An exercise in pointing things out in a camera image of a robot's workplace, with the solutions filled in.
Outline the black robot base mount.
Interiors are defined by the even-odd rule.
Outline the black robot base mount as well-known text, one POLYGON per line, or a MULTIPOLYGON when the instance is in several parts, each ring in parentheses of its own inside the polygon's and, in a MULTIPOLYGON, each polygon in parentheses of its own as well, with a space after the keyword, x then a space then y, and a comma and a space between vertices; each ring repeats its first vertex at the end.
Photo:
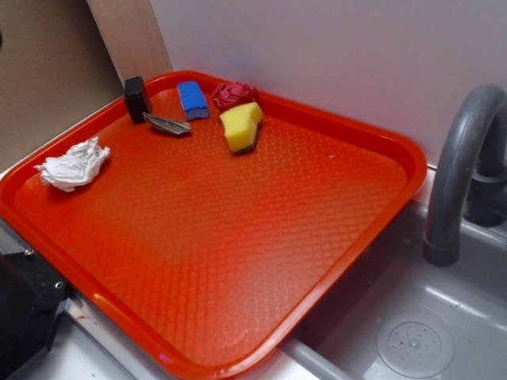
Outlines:
POLYGON ((70 294, 66 279, 34 249, 1 255, 1 378, 48 354, 70 294))

